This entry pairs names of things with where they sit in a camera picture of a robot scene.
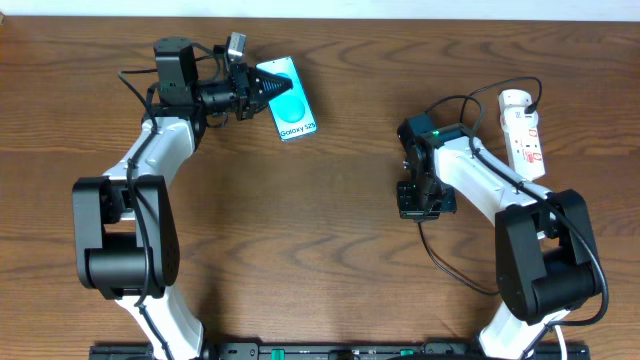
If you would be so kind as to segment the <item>blue Galaxy smartphone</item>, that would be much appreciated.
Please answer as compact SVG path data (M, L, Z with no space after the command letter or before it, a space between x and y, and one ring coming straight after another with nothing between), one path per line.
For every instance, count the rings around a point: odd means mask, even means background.
M259 63L257 68L292 81L290 90L269 102L280 139L290 141L315 133L317 123L293 58L269 60Z

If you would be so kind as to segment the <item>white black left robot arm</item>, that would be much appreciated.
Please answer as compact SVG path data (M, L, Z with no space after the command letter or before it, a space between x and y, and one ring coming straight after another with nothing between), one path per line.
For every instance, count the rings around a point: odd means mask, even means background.
M292 87L291 80L244 62L246 37L204 47L216 63L209 79L198 73L200 45L165 37L154 46L158 79L136 95L144 107L141 133L126 155L72 189L78 278L115 301L137 322L143 345L94 345L92 359L217 359L220 350L189 310L176 279L180 249L168 189L199 147L209 119L253 118Z

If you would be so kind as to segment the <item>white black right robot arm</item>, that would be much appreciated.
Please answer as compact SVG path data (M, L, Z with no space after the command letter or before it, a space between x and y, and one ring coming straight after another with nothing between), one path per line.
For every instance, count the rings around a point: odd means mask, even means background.
M462 124L436 128L427 114L405 119L397 136L407 181L397 184L399 215L418 224L457 210L463 195L494 226L496 284L502 302L478 343L482 355L525 359L537 342L588 299L609 302L584 198L537 185L488 152Z

